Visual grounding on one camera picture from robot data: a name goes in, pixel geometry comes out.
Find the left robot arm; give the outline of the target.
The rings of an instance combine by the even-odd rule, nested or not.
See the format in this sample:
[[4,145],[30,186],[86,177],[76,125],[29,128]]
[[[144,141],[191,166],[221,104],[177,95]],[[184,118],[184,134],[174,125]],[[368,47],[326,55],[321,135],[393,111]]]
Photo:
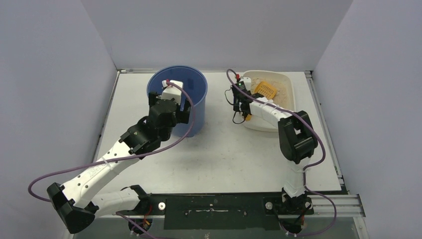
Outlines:
[[86,229],[96,218],[116,212],[145,212],[151,205],[149,195],[139,185],[127,186],[118,192],[101,194],[100,190],[126,168],[153,152],[159,152],[172,129],[189,123],[192,100],[184,104],[174,96],[165,99],[149,93],[149,113],[114,143],[101,158],[75,178],[53,183],[47,188],[50,201],[71,234]]

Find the orange litter scoop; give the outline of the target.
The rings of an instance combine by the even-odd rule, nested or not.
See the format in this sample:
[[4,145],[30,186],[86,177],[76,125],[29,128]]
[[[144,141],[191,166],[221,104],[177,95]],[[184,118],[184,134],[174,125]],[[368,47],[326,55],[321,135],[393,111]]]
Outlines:
[[272,100],[276,93],[277,89],[266,81],[261,81],[259,83],[252,83],[251,90],[253,94],[261,94],[263,97],[268,100]]

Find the white litter tray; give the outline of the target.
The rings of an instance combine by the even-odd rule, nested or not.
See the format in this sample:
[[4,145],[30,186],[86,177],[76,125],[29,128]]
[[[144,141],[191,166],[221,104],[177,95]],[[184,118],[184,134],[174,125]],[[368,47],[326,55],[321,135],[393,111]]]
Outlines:
[[[272,71],[250,70],[244,72],[243,77],[250,79],[250,83],[247,83],[247,85],[252,93],[256,93],[259,90],[259,84],[262,82],[266,83],[276,89],[275,93],[264,94],[267,99],[272,100],[284,109],[290,111],[296,110],[292,80],[285,74]],[[277,132],[276,127],[254,116],[247,116],[244,126],[256,131]]]

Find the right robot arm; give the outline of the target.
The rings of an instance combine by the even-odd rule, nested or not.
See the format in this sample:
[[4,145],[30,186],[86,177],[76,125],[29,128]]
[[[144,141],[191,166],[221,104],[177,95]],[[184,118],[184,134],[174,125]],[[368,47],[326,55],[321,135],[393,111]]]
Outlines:
[[285,214],[299,214],[312,208],[305,189],[304,167],[310,162],[318,141],[304,124],[309,123],[304,111],[291,115],[262,94],[252,94],[243,81],[231,86],[233,109],[243,117],[258,117],[278,130],[280,150],[287,160],[288,169],[282,187],[281,211]]

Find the blue plastic bucket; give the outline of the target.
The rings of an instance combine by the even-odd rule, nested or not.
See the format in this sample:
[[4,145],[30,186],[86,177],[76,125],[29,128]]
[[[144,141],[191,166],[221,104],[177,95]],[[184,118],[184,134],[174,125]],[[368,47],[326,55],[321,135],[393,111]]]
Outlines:
[[164,80],[176,80],[183,83],[183,89],[191,97],[196,111],[193,128],[188,137],[197,135],[205,124],[205,106],[208,92],[208,83],[205,76],[196,68],[176,65],[163,68],[149,80],[146,92],[163,92]]

